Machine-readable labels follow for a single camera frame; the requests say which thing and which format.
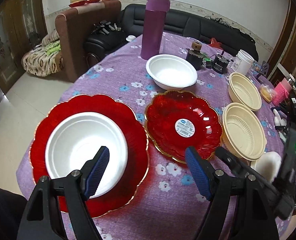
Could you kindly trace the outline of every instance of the round label sticker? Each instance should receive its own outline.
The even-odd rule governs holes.
[[[187,119],[179,119],[175,123],[176,132],[185,138],[191,137],[195,133],[195,126]]]

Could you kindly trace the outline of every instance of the purple tablecloth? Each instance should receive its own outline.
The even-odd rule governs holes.
[[[99,64],[92,67],[81,76],[61,97],[66,101],[78,94],[106,94],[129,105],[136,113],[138,120],[144,123],[144,110],[152,98],[163,89],[155,85],[145,69],[146,60],[140,57],[142,37],[123,46],[108,55]],[[161,54],[172,54],[186,57],[186,48],[191,46],[192,38],[184,38],[170,33],[164,33],[161,43]],[[211,56],[221,50],[203,44],[202,51]],[[198,71],[197,83],[188,91],[205,98],[214,108],[220,119],[225,106],[231,103],[228,94],[228,75],[221,75],[213,70]],[[253,83],[259,83],[249,72]],[[262,100],[261,109],[255,113],[264,128],[267,147],[266,151],[283,152],[283,144],[274,129],[273,113],[269,104]],[[207,210],[209,202],[199,194],[187,168],[177,164],[160,154],[153,146],[150,147],[150,168],[144,182],[130,204],[103,217],[94,219],[102,237],[106,240],[137,240],[137,239],[186,239],[193,238]],[[17,170],[18,185],[26,198],[29,198],[34,183],[32,168],[25,153]],[[227,166],[214,157],[211,160],[215,169],[222,169],[231,174]],[[222,231],[222,238],[228,234],[235,209],[235,197],[231,197],[230,205]],[[64,225],[69,239],[75,239],[69,220],[69,215],[63,214]],[[276,219],[281,235],[289,221]]]

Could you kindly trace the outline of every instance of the purple bottle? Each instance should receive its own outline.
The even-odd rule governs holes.
[[[146,4],[141,57],[158,55],[170,0],[148,0]]]

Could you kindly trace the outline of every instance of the green cloth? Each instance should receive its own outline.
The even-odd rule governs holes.
[[[46,55],[49,56],[50,54],[60,51],[61,50],[61,42],[54,41],[46,45]]]

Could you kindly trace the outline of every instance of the pillow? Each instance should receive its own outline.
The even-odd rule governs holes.
[[[43,39],[42,39],[42,45],[46,46],[49,43],[52,43],[54,41],[59,40],[59,34],[57,30],[53,30],[51,33],[47,34]]]

